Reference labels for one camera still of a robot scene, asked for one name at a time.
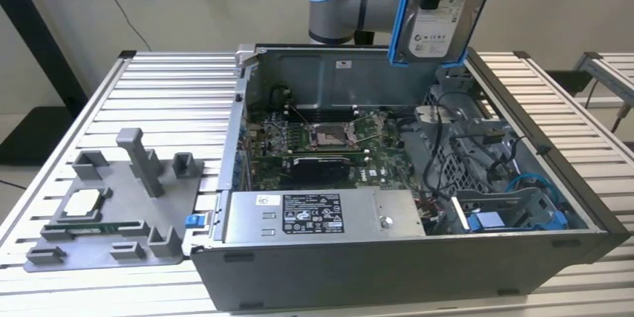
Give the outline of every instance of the aluminum extrusion table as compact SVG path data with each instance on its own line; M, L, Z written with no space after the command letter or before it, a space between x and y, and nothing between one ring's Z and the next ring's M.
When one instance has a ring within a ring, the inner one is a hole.
M481 53L605 204L634 232L634 154L532 59ZM11 316L207 316L214 303L191 261L27 273L26 253L60 204L79 150L125 159L115 137L145 130L159 158L190 151L206 161L197 211L215 207L218 171L237 75L233 53L143 53L121 58L0 226L0 313ZM634 238L593 265L568 267L529 296L266 316L634 316Z

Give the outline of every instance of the power supply label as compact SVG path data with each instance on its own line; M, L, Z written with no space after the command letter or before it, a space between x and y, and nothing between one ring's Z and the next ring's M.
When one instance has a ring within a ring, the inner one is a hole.
M283 231L287 234L343 233L339 195L285 195Z

